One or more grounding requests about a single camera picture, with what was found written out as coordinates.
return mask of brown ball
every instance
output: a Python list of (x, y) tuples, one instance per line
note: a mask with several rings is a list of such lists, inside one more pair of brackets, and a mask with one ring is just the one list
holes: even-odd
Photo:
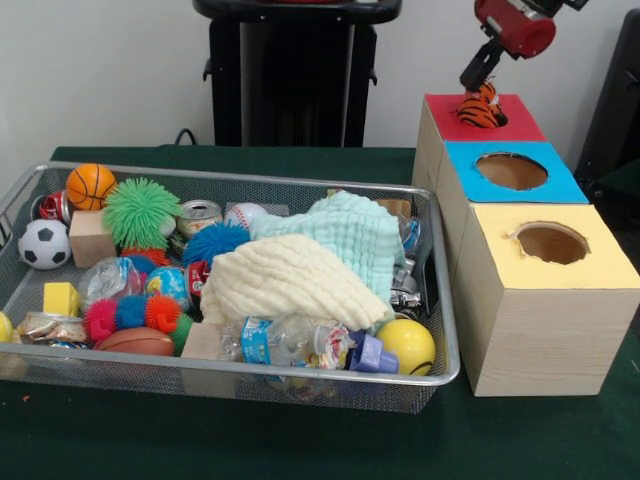
[(96, 345), (105, 352), (173, 355), (173, 340), (168, 335), (147, 327), (120, 330)]

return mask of green table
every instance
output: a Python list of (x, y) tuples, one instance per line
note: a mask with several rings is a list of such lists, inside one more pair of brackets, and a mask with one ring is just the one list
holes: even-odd
[[(60, 148), (53, 159), (407, 183), (413, 151)], [(637, 478), (638, 367), (630, 334), (599, 397), (476, 399), (463, 372), (417, 417), (5, 382), (0, 478)]]

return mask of blue plastic cap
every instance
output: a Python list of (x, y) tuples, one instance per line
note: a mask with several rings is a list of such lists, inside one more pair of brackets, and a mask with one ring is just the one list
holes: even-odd
[(382, 341), (365, 335), (353, 352), (349, 370), (366, 373), (398, 373), (398, 357), (382, 349)]

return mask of cream washcloth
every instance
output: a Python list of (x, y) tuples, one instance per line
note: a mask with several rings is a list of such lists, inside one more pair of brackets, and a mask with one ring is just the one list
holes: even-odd
[(203, 323), (300, 314), (356, 331), (390, 314), (334, 253), (304, 235), (264, 238), (217, 255), (200, 309)]

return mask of blue box top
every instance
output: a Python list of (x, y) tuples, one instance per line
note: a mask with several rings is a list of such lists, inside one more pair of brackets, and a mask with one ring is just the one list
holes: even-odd
[(477, 203), (588, 204), (544, 142), (445, 142), (465, 195)]

